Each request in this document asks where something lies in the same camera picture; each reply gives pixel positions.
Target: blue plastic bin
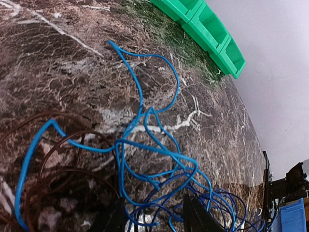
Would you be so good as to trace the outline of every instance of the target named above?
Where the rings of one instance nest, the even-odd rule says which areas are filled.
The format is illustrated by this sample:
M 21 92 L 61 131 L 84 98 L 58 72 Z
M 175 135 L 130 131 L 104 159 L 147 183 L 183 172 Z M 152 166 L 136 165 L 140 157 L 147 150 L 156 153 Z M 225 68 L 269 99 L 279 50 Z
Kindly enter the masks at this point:
M 304 199 L 280 208 L 282 232 L 306 232 Z

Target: electrical cable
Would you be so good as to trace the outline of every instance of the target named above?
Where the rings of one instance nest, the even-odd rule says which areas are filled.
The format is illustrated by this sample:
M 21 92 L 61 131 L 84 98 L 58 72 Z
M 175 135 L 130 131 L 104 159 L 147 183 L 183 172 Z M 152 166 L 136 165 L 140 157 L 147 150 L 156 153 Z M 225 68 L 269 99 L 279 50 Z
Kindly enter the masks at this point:
M 60 136 L 63 138 L 62 140 L 60 140 L 48 153 L 47 159 L 52 155 L 52 153 L 57 149 L 57 147 L 59 147 L 61 144 L 63 144 L 64 142 L 68 142 L 69 144 L 71 144 L 74 147 L 78 147 L 79 151 L 81 149 L 84 150 L 88 150 L 91 152 L 99 152 L 99 153 L 109 153 L 109 152 L 113 152 L 114 155 L 114 159 L 115 159 L 115 166 L 116 166 L 116 175 L 115 177 L 117 177 L 118 180 L 118 192 L 119 192 L 119 196 L 120 197 L 124 197 L 130 204 L 132 204 L 133 206 L 137 206 L 138 208 L 136 210 L 133 211 L 133 213 L 129 213 L 126 209 L 127 212 L 127 217 L 130 220 L 130 224 L 129 224 L 129 231 L 131 228 L 132 223 L 134 223 L 135 225 L 138 226 L 144 226 L 144 227 L 150 227 L 150 232 L 152 231 L 152 228 L 154 226 L 157 226 L 158 223 L 155 222 L 159 212 L 161 210 L 166 211 L 167 213 L 169 213 L 170 217 L 169 217 L 169 226 L 171 227 L 171 229 L 173 231 L 176 231 L 175 228 L 172 225 L 172 219 L 176 220 L 176 221 L 182 221 L 183 219 L 181 218 L 181 216 L 179 216 L 178 214 L 176 214 L 175 212 L 173 212 L 172 210 L 168 209 L 167 207 L 165 207 L 165 204 L 171 199 L 171 197 L 173 195 L 175 195 L 175 193 L 180 192 L 183 189 L 189 189 L 198 199 L 201 203 L 203 203 L 203 205 L 205 206 L 205 210 L 209 211 L 210 213 L 210 209 L 218 209 L 221 210 L 222 215 L 224 215 L 223 211 L 227 212 L 227 214 L 230 215 L 231 219 L 232 219 L 232 223 L 230 228 L 227 230 L 226 229 L 226 223 L 225 223 L 225 230 L 226 231 L 237 231 L 239 226 L 236 228 L 236 222 L 237 219 L 241 220 L 242 223 L 246 222 L 246 217 L 247 217 L 247 211 L 246 211 L 246 205 L 244 203 L 244 201 L 237 197 L 234 194 L 228 193 L 227 191 L 225 191 L 224 189 L 219 189 L 214 191 L 212 189 L 211 186 L 211 182 L 209 180 L 209 178 L 202 173 L 199 169 L 198 169 L 198 163 L 195 159 L 190 158 L 188 156 L 185 156 L 183 154 L 181 154 L 179 145 L 177 143 L 177 141 L 173 138 L 173 136 L 171 136 L 171 134 L 168 133 L 168 131 L 163 127 L 163 125 L 161 124 L 160 120 L 159 120 L 159 114 L 166 112 L 167 110 L 169 110 L 173 104 L 176 101 L 177 95 L 178 95 L 178 91 L 179 91 L 179 87 L 180 87 L 180 80 L 178 78 L 178 75 L 176 73 L 175 68 L 173 67 L 173 65 L 163 56 L 160 55 L 156 55 L 156 54 L 134 54 L 134 53 L 130 53 L 128 51 L 125 51 L 123 49 L 121 49 L 120 47 L 118 47 L 116 44 L 114 44 L 112 41 L 108 41 L 109 44 L 113 47 L 113 49 L 115 50 L 115 52 L 118 54 L 118 56 L 121 58 L 121 60 L 124 62 L 124 64 L 127 66 L 129 72 L 132 75 L 133 80 L 136 83 L 136 87 L 137 90 L 139 92 L 139 96 L 140 96 L 140 103 L 139 103 L 139 109 L 137 112 L 137 115 L 134 117 L 134 119 L 130 122 L 129 126 L 125 129 L 122 138 L 118 139 L 114 142 L 114 144 L 109 144 L 108 148 L 95 148 L 95 147 L 91 147 L 91 146 L 87 146 L 84 145 L 84 136 L 86 133 L 93 133 L 95 135 L 101 136 L 102 134 L 95 132 L 95 131 L 90 131 L 90 130 L 86 130 L 86 131 L 80 131 L 76 134 L 73 134 L 71 136 L 67 136 L 65 134 L 65 132 L 60 128 L 60 126 L 57 124 L 57 122 L 54 119 L 50 119 L 48 120 L 42 127 L 41 129 L 35 134 L 34 139 L 32 140 L 28 151 L 26 153 L 23 165 L 22 165 L 22 170 L 21 170 L 21 174 L 20 174 L 20 178 L 17 184 L 17 189 L 16 189 L 16 198 L 15 198 L 15 215 L 17 218 L 17 221 L 19 222 L 19 224 L 26 230 L 26 231 L 34 231 L 33 225 L 32 225 L 32 221 L 29 215 L 29 204 L 30 204 L 30 197 L 31 197 L 31 192 L 27 193 L 26 195 L 26 202 L 25 202 L 25 214 L 26 214 L 26 219 L 27 219 L 27 224 L 23 221 L 22 219 L 22 214 L 21 214 L 21 198 L 22 198 L 22 192 L 23 192 L 23 186 L 25 183 L 25 179 L 27 177 L 27 172 L 28 172 L 28 167 L 29 167 L 29 162 L 31 160 L 31 157 L 34 153 L 34 150 L 36 148 L 37 143 L 39 142 L 39 140 L 41 139 L 41 136 L 44 134 L 44 132 L 50 127 L 53 126 L 54 129 L 60 134 Z M 160 110 L 155 110 L 154 108 L 149 108 L 145 113 L 143 113 L 143 92 L 141 89 L 141 85 L 132 69 L 132 67 L 130 66 L 130 64 L 127 62 L 127 60 L 125 59 L 124 55 L 130 55 L 130 56 L 134 56 L 134 57 L 156 57 L 156 58 L 160 58 L 163 59 L 172 69 L 174 75 L 175 75 L 175 79 L 176 79 L 176 91 L 174 93 L 174 96 L 172 98 L 172 101 L 165 107 L 162 108 Z M 152 133 L 151 130 L 148 128 L 147 122 L 148 119 L 150 117 L 150 115 L 153 115 L 156 119 L 156 122 L 161 130 L 162 133 L 164 133 L 165 135 L 167 135 L 167 137 L 172 140 L 172 142 L 175 144 L 176 146 L 176 152 L 172 152 L 170 150 L 167 149 L 167 147 L 165 147 Z M 27 119 L 23 125 L 25 125 L 26 123 L 34 120 L 34 118 L 37 118 L 37 116 L 34 116 L 30 119 Z M 150 138 L 156 143 L 156 146 L 148 146 L 145 144 L 141 144 L 141 143 L 136 143 L 130 140 L 127 140 L 128 136 L 133 132 L 133 130 L 135 129 L 135 127 L 139 124 L 140 120 L 143 118 L 143 125 L 145 127 L 145 131 L 146 133 L 150 136 Z M 3 139 L 5 137 L 7 137 L 10 133 L 12 133 L 14 130 L 10 130 L 9 133 L 6 133 L 5 136 L 3 138 L 0 139 L 0 142 L 3 141 Z M 77 141 L 72 140 L 74 137 L 82 135 L 82 141 L 79 143 Z M 165 155 L 170 157 L 174 162 L 175 165 L 173 167 L 173 169 L 159 173 L 159 174 L 152 174 L 152 175 L 147 175 L 147 174 L 138 174 L 135 173 L 130 167 L 129 164 L 126 161 L 126 150 L 125 150 L 125 146 L 129 145 L 129 146 L 133 146 L 136 148 L 140 148 L 143 150 L 148 150 L 150 152 L 154 152 L 154 153 L 159 153 L 161 155 Z M 190 165 L 184 165 L 183 164 L 183 160 L 186 161 L 186 163 L 190 163 Z M 94 175 L 92 173 L 90 173 L 89 171 L 86 170 L 79 170 L 76 168 L 71 168 L 71 169 L 63 169 L 60 170 L 59 172 L 55 174 L 52 174 L 48 177 L 45 177 L 42 179 L 42 173 L 43 173 L 43 169 L 44 169 L 44 165 L 46 164 L 46 160 L 43 162 L 42 166 L 41 166 L 41 171 L 40 171 L 40 175 L 38 178 L 38 182 L 37 185 L 41 186 L 41 187 L 47 187 L 46 183 L 47 180 L 50 180 L 50 182 L 56 177 L 59 176 L 62 173 L 65 172 L 69 172 L 72 173 L 72 175 L 75 172 L 82 172 L 86 175 Z M 130 175 L 132 175 L 133 177 L 139 179 L 140 181 L 144 181 L 144 182 L 148 182 L 150 183 L 154 189 L 153 191 L 148 195 L 148 197 L 145 199 L 144 202 L 142 203 L 138 203 L 135 202 L 133 199 L 131 199 L 126 190 L 125 190 L 125 171 L 127 171 Z M 168 179 L 161 183 L 157 180 L 155 180 L 157 177 L 164 177 L 168 175 Z M 204 186 L 203 184 L 201 184 L 200 182 L 197 181 L 197 179 L 195 178 L 196 175 L 201 175 L 202 178 L 204 179 L 204 181 L 207 183 L 208 186 Z M 154 194 L 156 192 L 159 192 L 160 189 L 167 183 L 174 181 L 180 177 L 186 177 L 185 180 L 175 189 L 173 189 L 171 192 L 161 196 L 161 197 L 157 197 L 156 199 L 152 199 L 151 198 L 154 196 Z M 111 184 L 109 184 L 108 182 L 106 183 L 110 188 L 112 188 L 114 191 L 116 191 L 113 186 Z M 199 188 L 203 189 L 203 192 L 198 191 L 194 185 L 197 185 Z M 50 190 L 48 193 L 45 193 L 44 196 L 46 196 L 47 194 L 51 194 L 55 192 Z M 238 206 L 236 204 L 236 200 L 240 200 L 240 202 L 242 203 L 242 205 L 244 206 L 245 209 L 245 213 L 244 213 L 244 217 L 240 218 L 239 217 L 239 209 Z M 142 212 L 143 209 L 148 208 L 148 207 L 158 207 L 158 210 L 152 220 L 152 223 L 139 223 L 139 215 Z

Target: cable bundle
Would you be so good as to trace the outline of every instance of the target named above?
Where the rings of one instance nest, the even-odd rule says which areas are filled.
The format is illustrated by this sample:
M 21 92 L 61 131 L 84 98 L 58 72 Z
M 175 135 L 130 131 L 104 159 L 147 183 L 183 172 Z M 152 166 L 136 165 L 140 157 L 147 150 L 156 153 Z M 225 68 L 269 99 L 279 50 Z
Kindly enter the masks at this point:
M 119 57 L 122 59 L 124 64 L 127 66 L 128 70 L 132 74 L 134 81 L 136 82 L 136 86 L 137 86 L 139 96 L 140 96 L 140 103 L 139 103 L 139 109 L 138 109 L 137 115 L 132 120 L 132 122 L 129 124 L 129 126 L 125 129 L 122 138 L 116 140 L 114 142 L 114 144 L 110 145 L 110 147 L 108 147 L 108 148 L 95 148 L 95 147 L 86 146 L 86 145 L 83 144 L 84 143 L 84 135 L 86 133 L 94 133 L 96 135 L 99 135 L 99 133 L 97 133 L 95 131 L 84 131 L 83 133 L 79 133 L 80 136 L 83 135 L 82 142 L 79 143 L 79 142 L 72 140 L 72 138 L 74 136 L 76 136 L 76 134 L 73 135 L 73 136 L 67 136 L 65 134 L 65 132 L 60 128 L 60 126 L 57 124 L 57 122 L 54 119 L 48 120 L 42 126 L 42 128 L 36 133 L 33 141 L 31 142 L 31 144 L 28 148 L 28 151 L 26 153 L 26 156 L 25 156 L 25 159 L 24 159 L 24 162 L 23 162 L 21 175 L 20 175 L 18 185 L 17 185 L 16 199 L 15 199 L 15 215 L 16 215 L 16 218 L 17 218 L 17 221 L 19 222 L 19 224 L 26 231 L 29 231 L 29 227 L 23 221 L 22 215 L 21 215 L 21 212 L 20 212 L 20 206 L 21 206 L 20 204 L 21 204 L 23 186 L 24 186 L 25 179 L 26 179 L 27 172 L 28 172 L 29 162 L 30 162 L 30 159 L 32 157 L 32 154 L 34 153 L 36 145 L 39 142 L 39 140 L 41 139 L 41 136 L 44 134 L 44 132 L 50 126 L 53 126 L 55 128 L 55 130 L 63 137 L 63 140 L 61 141 L 61 143 L 63 143 L 64 141 L 67 141 L 72 146 L 78 147 L 79 149 L 85 149 L 85 150 L 88 150 L 88 151 L 92 151 L 92 152 L 99 152 L 99 153 L 114 152 L 114 158 L 116 160 L 116 170 L 118 172 L 117 178 L 118 178 L 119 195 L 120 195 L 120 197 L 124 197 L 130 204 L 137 207 L 137 209 L 135 209 L 131 213 L 127 211 L 127 216 L 130 220 L 128 231 L 131 230 L 132 224 L 135 224 L 136 227 L 137 226 L 149 227 L 150 231 L 152 231 L 153 227 L 158 225 L 158 223 L 155 221 L 158 214 L 160 213 L 161 210 L 164 210 L 169 214 L 169 226 L 172 229 L 172 231 L 175 232 L 176 230 L 174 229 L 174 227 L 172 225 L 172 221 L 175 220 L 175 221 L 178 221 L 178 222 L 183 222 L 182 214 L 178 211 L 178 209 L 182 205 L 181 204 L 176 205 L 176 206 L 173 207 L 173 209 L 169 209 L 169 208 L 165 207 L 165 205 L 171 199 L 171 197 L 173 197 L 177 192 L 180 192 L 183 189 L 188 189 L 189 191 L 191 191 L 199 199 L 199 201 L 205 206 L 205 209 L 207 211 L 211 212 L 212 210 L 220 210 L 222 217 L 224 219 L 224 225 L 223 225 L 224 230 L 231 231 L 231 232 L 240 230 L 240 227 L 244 223 L 249 223 L 249 222 L 246 221 L 246 217 L 247 217 L 246 208 L 247 207 L 246 207 L 245 203 L 243 202 L 243 200 L 241 198 L 237 197 L 236 195 L 225 191 L 224 189 L 213 190 L 212 186 L 211 186 L 211 182 L 208 179 L 208 177 L 198 169 L 197 161 L 195 159 L 192 159 L 188 156 L 181 154 L 177 141 L 165 130 L 165 128 L 163 127 L 163 125 L 161 124 L 161 122 L 159 120 L 159 114 L 166 112 L 175 103 L 177 95 L 178 95 L 179 87 L 180 87 L 180 81 L 179 81 L 178 75 L 176 73 L 176 70 L 172 66 L 172 64 L 163 56 L 154 55 L 154 54 L 153 55 L 138 55 L 138 54 L 130 53 L 130 52 L 127 52 L 127 51 L 119 48 L 112 41 L 108 41 L 108 42 L 114 48 L 114 50 L 119 55 Z M 143 92 L 142 92 L 140 83 L 139 83 L 133 69 L 131 68 L 130 64 L 126 61 L 123 54 L 135 56 L 135 57 L 157 57 L 157 58 L 161 58 L 171 67 L 171 69 L 172 69 L 172 71 L 175 75 L 175 78 L 176 78 L 177 87 L 176 87 L 175 94 L 173 96 L 171 103 L 166 108 L 156 110 L 156 109 L 151 107 L 146 112 L 143 112 Z M 151 131 L 149 130 L 148 125 L 147 125 L 148 118 L 151 115 L 155 116 L 156 121 L 157 121 L 161 131 L 173 141 L 173 143 L 175 144 L 176 149 L 177 149 L 176 152 L 168 150 L 151 133 Z M 136 143 L 136 142 L 133 142 L 133 141 L 130 141 L 130 140 L 127 139 L 128 136 L 132 133 L 134 128 L 139 124 L 139 122 L 141 120 L 143 120 L 143 125 L 145 127 L 146 133 L 157 144 L 156 147 Z M 125 150 L 126 145 L 134 146 L 134 147 L 137 147 L 137 148 L 141 148 L 143 150 L 148 150 L 148 151 L 151 151 L 151 152 L 155 152 L 155 153 L 159 153 L 159 154 L 162 154 L 162 155 L 165 155 L 165 156 L 169 156 L 174 161 L 175 165 L 174 165 L 173 169 L 171 169 L 169 171 L 162 172 L 162 173 L 158 173 L 158 174 L 152 174 L 152 175 L 138 174 L 138 173 L 134 172 L 129 167 L 128 163 L 126 162 L 126 150 Z M 148 195 L 148 197 L 144 200 L 144 202 L 142 202 L 142 203 L 135 202 L 126 193 L 126 190 L 125 190 L 125 171 L 130 173 L 133 177 L 135 177 L 135 178 L 137 178 L 141 181 L 150 183 L 154 187 L 154 190 Z M 207 186 L 204 186 L 203 184 L 199 183 L 196 180 L 197 175 L 201 175 L 203 177 L 203 179 L 205 180 L 205 183 L 207 183 Z M 158 177 L 164 177 L 167 180 L 164 181 L 164 182 L 159 182 L 157 180 Z M 180 186 L 178 186 L 173 191 L 165 194 L 164 196 L 160 196 L 160 197 L 153 199 L 154 195 L 156 193 L 160 192 L 161 188 L 164 185 L 170 183 L 171 181 L 175 181 L 177 179 L 180 179 L 180 178 L 185 179 Z M 243 216 L 241 216 L 240 213 L 239 213 L 239 206 L 238 206 L 237 202 L 238 203 L 240 202 L 242 204 L 243 208 L 244 208 Z M 155 213 L 155 216 L 153 218 L 152 223 L 150 223 L 150 224 L 139 223 L 138 219 L 140 217 L 142 210 L 145 209 L 145 208 L 149 208 L 149 207 L 157 207 L 158 208 L 157 212 Z M 231 220 L 232 220 L 232 223 L 231 223 L 230 226 L 227 225 L 226 218 L 225 218 L 226 215 L 229 215 Z M 255 231 L 259 232 L 264 227 L 264 224 L 262 224 L 261 228 L 259 228 L 259 229 L 257 229 L 254 225 L 251 225 L 251 227 Z

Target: blue wire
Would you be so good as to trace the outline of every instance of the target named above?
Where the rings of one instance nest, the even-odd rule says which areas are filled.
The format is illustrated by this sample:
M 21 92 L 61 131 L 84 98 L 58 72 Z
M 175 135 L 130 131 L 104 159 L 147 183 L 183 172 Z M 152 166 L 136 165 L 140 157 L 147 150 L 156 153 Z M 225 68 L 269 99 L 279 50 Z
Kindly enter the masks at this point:
M 180 213 L 178 213 L 176 210 L 177 208 L 181 207 L 182 204 L 179 204 L 175 207 L 173 207 L 173 212 L 171 210 L 169 210 L 168 208 L 165 207 L 165 204 L 171 199 L 171 197 L 181 191 L 182 189 L 186 188 L 189 189 L 198 199 L 199 201 L 203 204 L 203 206 L 205 207 L 205 210 L 207 210 L 210 213 L 210 208 L 216 208 L 221 210 L 222 216 L 224 218 L 224 223 L 225 223 L 225 228 L 226 228 L 226 221 L 225 221 L 225 217 L 223 214 L 223 211 L 227 212 L 231 218 L 232 218 L 232 226 L 230 228 L 230 231 L 237 231 L 237 228 L 235 228 L 235 223 L 236 223 L 236 219 L 241 219 L 242 223 L 243 222 L 247 222 L 246 221 L 246 217 L 247 217 L 247 211 L 246 211 L 246 205 L 244 203 L 244 201 L 239 198 L 238 196 L 231 194 L 229 192 L 227 192 L 224 189 L 217 189 L 216 191 L 213 191 L 212 189 L 212 185 L 210 180 L 208 179 L 208 177 L 202 173 L 199 169 L 198 169 L 198 163 L 195 159 L 192 159 L 190 157 L 187 157 L 183 154 L 181 154 L 180 152 L 180 148 L 179 145 L 177 143 L 177 141 L 175 140 L 175 138 L 173 138 L 173 136 L 171 136 L 171 134 L 169 134 L 163 127 L 163 125 L 160 122 L 159 119 L 159 115 L 160 113 L 166 112 L 167 110 L 169 110 L 173 104 L 175 103 L 176 99 L 177 99 L 177 95 L 179 92 L 179 87 L 180 87 L 180 81 L 178 78 L 178 75 L 176 73 L 175 68 L 173 67 L 173 65 L 170 63 L 170 61 L 168 61 L 165 57 L 160 56 L 160 55 L 156 55 L 156 54 L 134 54 L 134 53 L 130 53 L 127 52 L 123 49 L 121 49 L 120 47 L 118 47 L 116 44 L 114 44 L 112 41 L 108 40 L 108 43 L 113 47 L 113 49 L 116 51 L 116 53 L 118 54 L 118 56 L 121 58 L 121 60 L 124 62 L 124 64 L 127 66 L 128 70 L 130 71 L 133 80 L 136 83 L 136 87 L 138 89 L 139 92 L 139 96 L 140 96 L 140 103 L 139 103 L 139 109 L 137 112 L 136 117 L 130 122 L 130 124 L 128 125 L 128 127 L 125 129 L 124 134 L 122 136 L 121 139 L 116 140 L 114 145 L 106 148 L 106 149 L 102 149 L 102 148 L 95 148 L 95 147 L 90 147 L 90 146 L 86 146 L 86 145 L 82 145 L 76 141 L 73 140 L 68 140 L 69 144 L 71 144 L 72 146 L 76 146 L 91 152 L 99 152 L 99 153 L 108 153 L 111 151 L 115 151 L 116 153 L 116 166 L 117 166 L 117 170 L 118 170 L 118 185 L 119 185 L 119 195 L 121 197 L 125 197 L 126 200 L 128 200 L 129 203 L 131 203 L 134 206 L 138 206 L 138 209 L 136 209 L 135 211 L 133 211 L 133 213 L 129 213 L 126 209 L 126 213 L 127 216 L 130 220 L 130 224 L 129 224 L 129 229 L 132 226 L 132 223 L 137 224 L 139 226 L 147 226 L 150 227 L 150 232 L 152 231 L 153 226 L 157 226 L 158 223 L 155 222 L 159 212 L 161 210 L 164 210 L 166 212 L 169 213 L 170 217 L 169 217 L 169 226 L 170 228 L 175 232 L 175 228 L 172 225 L 172 219 L 176 220 L 176 221 L 183 221 L 183 219 L 179 216 L 181 216 Z M 137 76 L 135 75 L 132 67 L 130 66 L 130 64 L 127 62 L 127 60 L 125 59 L 124 55 L 130 55 L 130 56 L 134 56 L 134 57 L 157 57 L 157 58 L 161 58 L 163 59 L 172 69 L 174 75 L 175 75 L 175 79 L 177 82 L 176 85 L 176 90 L 175 90 L 175 94 L 172 98 L 172 101 L 170 102 L 170 104 L 168 104 L 168 106 L 166 106 L 163 109 L 160 110 L 155 110 L 154 108 L 149 108 L 145 113 L 143 113 L 143 92 L 141 89 L 141 85 L 138 81 Z M 147 125 L 147 121 L 149 119 L 150 115 L 154 115 L 155 119 L 157 121 L 157 124 L 159 126 L 159 128 L 161 129 L 161 131 L 168 136 L 169 139 L 171 139 L 173 141 L 173 143 L 176 146 L 176 152 L 172 152 L 169 151 L 149 130 L 148 125 Z M 126 138 L 132 133 L 132 131 L 134 130 L 134 128 L 137 126 L 137 124 L 140 122 L 141 118 L 143 118 L 143 125 L 145 127 L 145 131 L 146 133 L 151 137 L 151 139 L 156 143 L 158 147 L 152 147 L 152 146 L 147 146 L 144 144 L 140 144 L 140 143 L 135 143 L 132 141 L 128 141 L 126 140 Z M 17 218 L 17 221 L 19 222 L 19 224 L 26 230 L 28 230 L 27 225 L 24 223 L 23 219 L 22 219 L 22 215 L 20 212 L 20 203 L 21 203 L 21 196 L 22 196 L 22 192 L 23 192 L 23 186 L 25 183 L 25 179 L 27 177 L 27 172 L 28 172 L 28 166 L 32 157 L 32 154 L 34 153 L 34 150 L 36 148 L 37 143 L 39 142 L 41 136 L 44 134 L 44 132 L 50 127 L 53 126 L 55 128 L 55 130 L 64 138 L 66 137 L 65 132 L 60 128 L 60 126 L 57 124 L 57 122 L 54 119 L 50 119 L 48 120 L 43 126 L 42 128 L 36 133 L 36 135 L 34 136 L 28 151 L 26 153 L 23 165 L 22 165 L 22 170 L 21 170 L 21 174 L 18 180 L 18 184 L 17 184 L 17 190 L 16 190 L 16 198 L 15 198 L 15 215 Z M 134 147 L 138 147 L 144 150 L 148 150 L 151 152 L 156 152 L 156 153 L 160 153 L 162 155 L 166 155 L 171 157 L 171 159 L 175 162 L 174 168 L 168 171 L 164 171 L 162 173 L 158 173 L 158 174 L 151 174 L 151 175 L 146 175 L 146 174 L 137 174 L 135 173 L 128 165 L 128 163 L 126 162 L 126 154 L 125 154 L 125 145 L 130 145 L 130 146 L 134 146 Z M 186 167 L 185 165 L 183 165 L 182 160 L 188 161 L 190 163 L 193 164 L 194 168 L 192 167 Z M 129 174 L 131 174 L 133 177 L 141 180 L 141 181 L 145 181 L 145 182 L 149 182 L 151 185 L 153 185 L 154 189 L 153 191 L 148 195 L 148 197 L 145 199 L 145 201 L 143 203 L 137 203 L 135 201 L 133 201 L 126 193 L 125 190 L 125 170 L 128 171 Z M 208 187 L 204 186 L 203 184 L 199 183 L 196 179 L 195 179 L 195 175 L 199 174 L 201 175 L 205 181 L 208 184 Z M 161 183 L 157 180 L 155 180 L 155 178 L 157 177 L 161 177 L 161 176 L 166 176 L 169 175 L 169 178 Z M 166 185 L 167 183 L 179 178 L 179 177 L 184 177 L 186 176 L 187 179 L 180 185 L 178 186 L 176 189 L 174 189 L 172 192 L 159 197 L 157 199 L 153 199 L 150 201 L 150 199 L 154 196 L 154 194 L 158 191 L 160 191 L 161 187 L 163 187 L 164 185 Z M 194 186 L 193 184 L 197 184 L 200 188 L 202 188 L 205 192 L 199 192 Z M 238 199 L 241 201 L 241 203 L 243 204 L 244 208 L 245 208 L 245 215 L 244 218 L 239 218 L 238 217 L 238 206 L 235 202 L 235 199 Z M 138 222 L 138 218 L 141 214 L 141 211 L 145 208 L 148 207 L 158 207 L 158 210 L 152 220 L 152 223 L 150 224 L 142 224 Z

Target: black object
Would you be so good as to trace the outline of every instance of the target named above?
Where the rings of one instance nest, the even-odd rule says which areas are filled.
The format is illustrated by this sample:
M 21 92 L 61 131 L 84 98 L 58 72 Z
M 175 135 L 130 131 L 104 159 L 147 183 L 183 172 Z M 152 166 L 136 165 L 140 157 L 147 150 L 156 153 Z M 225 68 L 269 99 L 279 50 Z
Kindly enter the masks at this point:
M 205 210 L 197 198 L 183 199 L 184 232 L 224 232 L 224 229 Z
M 87 232 L 125 232 L 127 222 L 125 200 L 117 199 L 99 214 Z
M 299 190 L 300 186 L 305 183 L 307 175 L 303 173 L 302 165 L 303 163 L 298 163 L 286 174 L 289 193 Z

